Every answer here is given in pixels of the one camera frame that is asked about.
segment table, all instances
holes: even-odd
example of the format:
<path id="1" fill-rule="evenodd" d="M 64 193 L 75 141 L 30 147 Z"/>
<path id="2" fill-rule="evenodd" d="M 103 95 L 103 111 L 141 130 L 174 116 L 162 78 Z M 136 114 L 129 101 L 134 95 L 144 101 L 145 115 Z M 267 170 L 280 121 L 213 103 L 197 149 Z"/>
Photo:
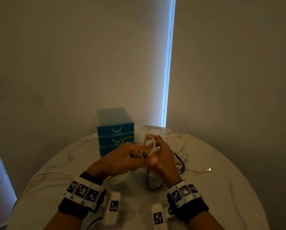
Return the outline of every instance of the table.
<path id="1" fill-rule="evenodd" d="M 225 156 L 203 141 L 169 128 L 135 126 L 135 136 L 143 139 L 146 133 L 156 134 L 167 140 L 168 145 L 178 153 L 187 155 L 186 171 L 181 177 L 192 182 L 209 206 L 210 213 L 226 229 L 269 229 L 268 222 L 255 191 L 243 174 Z M 56 213 L 63 194 L 72 181 L 88 166 L 98 160 L 99 145 L 97 133 L 89 135 L 62 150 L 46 163 L 39 172 L 62 170 L 67 173 L 42 174 L 34 177 L 23 191 L 8 225 L 8 230 L 43 229 Z M 201 170 L 211 168 L 208 173 Z M 168 189 L 162 187 L 149 191 L 146 187 L 146 169 L 133 171 L 121 183 L 112 185 L 104 182 L 108 191 L 122 194 L 116 225 L 103 226 L 96 222 L 91 229 L 153 229 L 151 206 L 160 202 L 168 205 Z M 89 213 L 82 229 L 97 217 Z M 170 229 L 187 229 L 176 218 L 169 220 Z"/>

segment hand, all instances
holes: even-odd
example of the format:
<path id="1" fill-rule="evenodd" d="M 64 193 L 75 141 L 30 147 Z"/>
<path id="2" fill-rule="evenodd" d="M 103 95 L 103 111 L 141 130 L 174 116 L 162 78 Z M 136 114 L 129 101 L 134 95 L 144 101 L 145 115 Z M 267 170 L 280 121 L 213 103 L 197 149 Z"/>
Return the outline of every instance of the hand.
<path id="1" fill-rule="evenodd" d="M 105 180 L 109 176 L 117 176 L 138 168 L 153 167 L 157 165 L 158 158 L 156 155 L 148 158 L 131 158 L 130 155 L 135 154 L 138 150 L 141 150 L 146 154 L 150 153 L 150 150 L 147 147 L 126 142 L 93 163 L 87 169 L 87 173 L 101 180 Z"/>
<path id="2" fill-rule="evenodd" d="M 174 155 L 170 147 L 164 142 L 160 135 L 146 135 L 146 138 L 154 138 L 156 141 L 156 147 L 161 149 L 154 154 L 158 157 L 158 163 L 154 167 L 157 173 L 160 175 L 165 185 L 171 188 L 176 183 L 182 181 L 174 160 Z M 148 148 L 152 148 L 154 143 L 148 145 Z"/>

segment drawer organizer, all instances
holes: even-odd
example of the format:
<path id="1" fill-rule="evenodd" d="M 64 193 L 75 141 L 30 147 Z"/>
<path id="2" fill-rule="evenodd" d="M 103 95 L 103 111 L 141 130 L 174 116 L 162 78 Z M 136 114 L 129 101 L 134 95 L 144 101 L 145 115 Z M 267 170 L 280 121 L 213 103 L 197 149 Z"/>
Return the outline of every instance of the drawer organizer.
<path id="1" fill-rule="evenodd" d="M 126 137 L 134 137 L 134 122 L 125 108 L 101 109 L 97 111 L 99 153 L 103 157 L 122 145 Z M 124 142 L 133 142 L 134 138 Z"/>

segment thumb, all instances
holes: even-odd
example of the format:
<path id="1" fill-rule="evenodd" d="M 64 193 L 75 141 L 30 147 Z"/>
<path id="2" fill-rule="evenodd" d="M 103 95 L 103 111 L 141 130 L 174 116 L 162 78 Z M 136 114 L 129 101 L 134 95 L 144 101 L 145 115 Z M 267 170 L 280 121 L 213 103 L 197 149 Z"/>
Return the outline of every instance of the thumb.
<path id="1" fill-rule="evenodd" d="M 130 170 L 136 170 L 138 168 L 145 168 L 145 167 L 153 167 L 158 164 L 158 157 L 156 155 L 152 155 L 147 158 L 131 158 L 130 159 Z"/>

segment marble tabletop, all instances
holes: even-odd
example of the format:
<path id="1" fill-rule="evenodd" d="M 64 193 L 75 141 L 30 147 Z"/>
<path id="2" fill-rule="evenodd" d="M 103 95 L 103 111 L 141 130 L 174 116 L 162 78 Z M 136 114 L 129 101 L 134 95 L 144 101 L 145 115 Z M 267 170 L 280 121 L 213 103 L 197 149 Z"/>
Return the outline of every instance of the marble tabletop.
<path id="1" fill-rule="evenodd" d="M 169 128 L 135 126 L 135 137 L 143 139 L 145 134 L 161 135 L 168 138 L 168 145 L 180 156 L 187 156 L 184 180 L 195 185 L 210 213 L 226 229 L 269 229 L 264 210 L 255 191 L 243 174 L 225 156 L 203 141 Z M 88 166 L 100 158 L 97 133 L 89 135 L 62 150 L 49 160 L 39 171 L 62 170 L 67 174 L 40 174 L 32 178 L 16 204 L 8 230 L 41 230 L 57 212 L 63 194 L 74 176 L 79 176 Z M 211 168 L 208 173 L 202 170 Z M 121 183 L 113 185 L 104 182 L 108 191 L 122 194 L 117 224 L 111 227 L 96 222 L 92 229 L 153 229 L 151 206 L 154 203 L 168 205 L 168 189 L 162 187 L 150 191 L 146 187 L 146 169 L 133 171 Z M 97 217 L 89 213 L 81 229 Z M 176 218 L 169 220 L 170 229 L 187 229 Z"/>

